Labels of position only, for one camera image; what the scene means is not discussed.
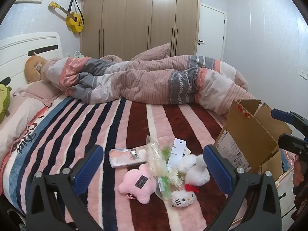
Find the pink plush toy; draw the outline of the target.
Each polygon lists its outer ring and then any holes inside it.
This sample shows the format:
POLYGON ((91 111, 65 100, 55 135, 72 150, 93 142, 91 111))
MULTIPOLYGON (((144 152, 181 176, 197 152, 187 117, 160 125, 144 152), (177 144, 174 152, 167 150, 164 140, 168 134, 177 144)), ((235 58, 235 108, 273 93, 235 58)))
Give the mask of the pink plush toy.
POLYGON ((141 204, 148 204, 156 188, 157 182, 148 164, 141 164, 138 169, 131 169, 124 175, 118 190, 121 194, 129 194, 141 204))

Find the pink packaged cloth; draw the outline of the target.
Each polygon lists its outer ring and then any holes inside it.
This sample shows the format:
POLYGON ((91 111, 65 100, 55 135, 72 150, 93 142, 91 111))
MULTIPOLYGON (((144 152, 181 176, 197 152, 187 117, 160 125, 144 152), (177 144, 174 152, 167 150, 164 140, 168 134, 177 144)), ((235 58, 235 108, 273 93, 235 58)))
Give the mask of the pink packaged cloth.
POLYGON ((130 167, 146 163, 146 146, 132 149, 111 149, 109 161, 112 168, 130 167))

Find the Hello Kitty plush toy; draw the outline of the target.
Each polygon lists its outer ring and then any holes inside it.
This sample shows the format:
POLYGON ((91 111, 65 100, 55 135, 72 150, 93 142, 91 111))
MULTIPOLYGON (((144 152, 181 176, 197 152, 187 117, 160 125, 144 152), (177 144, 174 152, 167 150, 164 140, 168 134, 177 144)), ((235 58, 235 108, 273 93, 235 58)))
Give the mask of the Hello Kitty plush toy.
POLYGON ((172 207, 184 208, 192 205, 197 200, 199 189, 196 186, 185 184, 184 189, 171 193, 172 207))

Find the white plush toy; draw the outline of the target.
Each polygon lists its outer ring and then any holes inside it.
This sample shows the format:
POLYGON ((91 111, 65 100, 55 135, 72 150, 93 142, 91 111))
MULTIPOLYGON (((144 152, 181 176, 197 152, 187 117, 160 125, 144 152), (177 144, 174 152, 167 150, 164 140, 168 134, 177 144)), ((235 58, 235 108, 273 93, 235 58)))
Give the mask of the white plush toy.
POLYGON ((209 170, 203 155, 189 154, 178 162, 177 171, 184 175, 185 184, 200 187, 210 180, 209 170))

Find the white artificial flower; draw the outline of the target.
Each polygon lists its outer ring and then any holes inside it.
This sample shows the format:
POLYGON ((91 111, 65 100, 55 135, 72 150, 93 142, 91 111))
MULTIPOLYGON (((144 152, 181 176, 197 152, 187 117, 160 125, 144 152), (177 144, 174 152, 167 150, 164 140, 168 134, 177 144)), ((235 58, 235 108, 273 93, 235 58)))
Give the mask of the white artificial flower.
POLYGON ((182 186, 184 180, 185 180, 185 174, 181 173, 177 170, 176 167, 172 168, 167 175, 167 182, 170 185, 175 186, 176 188, 179 188, 182 186))

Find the cream towel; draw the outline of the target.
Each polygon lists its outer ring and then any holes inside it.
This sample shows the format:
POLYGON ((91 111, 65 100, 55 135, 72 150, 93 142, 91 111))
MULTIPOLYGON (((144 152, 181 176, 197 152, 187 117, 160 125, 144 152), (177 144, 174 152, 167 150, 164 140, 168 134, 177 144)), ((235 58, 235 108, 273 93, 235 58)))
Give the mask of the cream towel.
POLYGON ((155 139, 147 136, 146 160, 151 176, 156 180, 155 194, 164 201, 171 200, 171 189, 168 184, 168 168, 163 153, 155 139))

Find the brown cardboard box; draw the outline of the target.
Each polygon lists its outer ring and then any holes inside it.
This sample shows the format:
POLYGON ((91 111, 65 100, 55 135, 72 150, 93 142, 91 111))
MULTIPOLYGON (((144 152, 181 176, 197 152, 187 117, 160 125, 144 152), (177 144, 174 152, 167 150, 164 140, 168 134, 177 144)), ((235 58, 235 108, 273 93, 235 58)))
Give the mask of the brown cardboard box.
POLYGON ((272 118, 271 111, 260 100, 233 101, 214 146, 235 168, 251 174, 270 171, 278 180, 282 175, 278 139, 292 130, 283 121, 272 118))

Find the striped fleece blanket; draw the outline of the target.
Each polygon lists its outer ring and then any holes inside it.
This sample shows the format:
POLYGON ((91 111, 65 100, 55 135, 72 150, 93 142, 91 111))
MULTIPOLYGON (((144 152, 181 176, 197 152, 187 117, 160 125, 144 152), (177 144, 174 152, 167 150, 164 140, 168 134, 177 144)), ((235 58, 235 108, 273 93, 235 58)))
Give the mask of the striped fleece blanket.
POLYGON ((199 155, 220 134, 223 118, 198 104, 146 105, 126 99, 90 105, 67 98, 41 116, 14 144, 3 172, 2 192, 20 212, 36 172, 57 174, 73 167, 94 144, 104 159, 81 200, 104 230, 204 230, 226 201, 211 179, 186 208, 151 195, 147 204, 130 200, 118 190, 127 168, 112 168, 112 149, 143 146, 153 137, 160 146, 182 139, 199 155))

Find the white paper tag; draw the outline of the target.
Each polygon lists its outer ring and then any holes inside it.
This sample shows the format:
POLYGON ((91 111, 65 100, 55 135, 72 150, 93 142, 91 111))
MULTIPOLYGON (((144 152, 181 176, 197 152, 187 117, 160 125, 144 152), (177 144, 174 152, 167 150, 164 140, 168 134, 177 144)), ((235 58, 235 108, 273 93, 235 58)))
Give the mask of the white paper tag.
POLYGON ((173 169, 182 157, 191 154, 191 151, 186 146, 186 141, 181 139, 174 139, 173 146, 171 148, 171 153, 167 162, 168 171, 173 169))

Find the green plush toy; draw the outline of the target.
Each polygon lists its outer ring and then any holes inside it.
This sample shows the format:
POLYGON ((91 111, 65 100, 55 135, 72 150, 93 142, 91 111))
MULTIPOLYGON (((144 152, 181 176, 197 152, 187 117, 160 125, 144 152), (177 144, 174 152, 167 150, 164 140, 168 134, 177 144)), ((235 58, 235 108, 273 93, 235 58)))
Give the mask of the green plush toy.
POLYGON ((4 120, 5 117, 10 115, 8 108, 10 105, 10 92, 12 88, 9 86, 11 82, 10 77, 6 77, 1 81, 0 84, 0 123, 4 120))

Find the pink pillow behind duvet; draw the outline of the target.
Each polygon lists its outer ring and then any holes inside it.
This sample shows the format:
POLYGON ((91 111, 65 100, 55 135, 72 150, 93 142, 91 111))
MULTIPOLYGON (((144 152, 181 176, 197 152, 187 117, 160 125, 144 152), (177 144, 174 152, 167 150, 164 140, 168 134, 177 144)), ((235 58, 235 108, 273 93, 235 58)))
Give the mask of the pink pillow behind duvet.
POLYGON ((156 46, 152 49, 146 50, 131 59, 131 61, 141 61, 141 60, 161 60, 168 57, 171 43, 166 43, 164 45, 156 46))

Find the white bed headboard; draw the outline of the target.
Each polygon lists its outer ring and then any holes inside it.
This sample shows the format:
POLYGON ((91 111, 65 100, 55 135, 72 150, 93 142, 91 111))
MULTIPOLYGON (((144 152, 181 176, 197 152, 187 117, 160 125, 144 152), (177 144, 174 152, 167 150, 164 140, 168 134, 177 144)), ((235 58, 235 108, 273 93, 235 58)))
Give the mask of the white bed headboard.
POLYGON ((36 32, 1 40, 1 80, 10 78, 14 90, 27 84, 25 63, 33 54, 46 60, 63 57, 61 39, 57 32, 36 32))

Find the yellow ukulele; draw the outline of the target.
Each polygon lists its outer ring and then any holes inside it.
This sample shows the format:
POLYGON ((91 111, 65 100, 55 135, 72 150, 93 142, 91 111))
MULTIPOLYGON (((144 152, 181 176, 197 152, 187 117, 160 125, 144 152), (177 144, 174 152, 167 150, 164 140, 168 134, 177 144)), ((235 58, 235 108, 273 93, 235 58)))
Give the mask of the yellow ukulele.
POLYGON ((81 9, 79 8, 76 0, 70 0, 68 9, 63 8, 58 3, 54 1, 50 2, 49 5, 53 9, 59 9, 66 15, 66 25, 72 30, 73 33, 81 33, 84 28, 84 17, 82 15, 81 9), (72 12, 72 5, 76 4, 79 13, 72 12))

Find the beige wooden wardrobe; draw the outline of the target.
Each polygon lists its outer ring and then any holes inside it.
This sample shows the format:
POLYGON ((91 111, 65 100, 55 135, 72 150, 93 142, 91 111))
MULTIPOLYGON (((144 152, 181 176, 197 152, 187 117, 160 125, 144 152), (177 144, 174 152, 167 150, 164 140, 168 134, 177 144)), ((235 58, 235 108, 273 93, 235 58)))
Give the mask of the beige wooden wardrobe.
POLYGON ((197 51, 200 0, 84 0, 83 55, 130 60, 166 43, 168 54, 197 51))

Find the white wall switch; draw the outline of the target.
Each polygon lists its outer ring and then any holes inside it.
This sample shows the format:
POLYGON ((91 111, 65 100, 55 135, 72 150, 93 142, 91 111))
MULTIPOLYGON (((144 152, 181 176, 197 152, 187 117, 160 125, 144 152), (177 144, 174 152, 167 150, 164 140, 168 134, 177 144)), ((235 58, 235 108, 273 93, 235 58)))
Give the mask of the white wall switch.
POLYGON ((300 69, 299 70, 299 76, 302 77, 303 79, 307 80, 308 79, 308 71, 300 69))

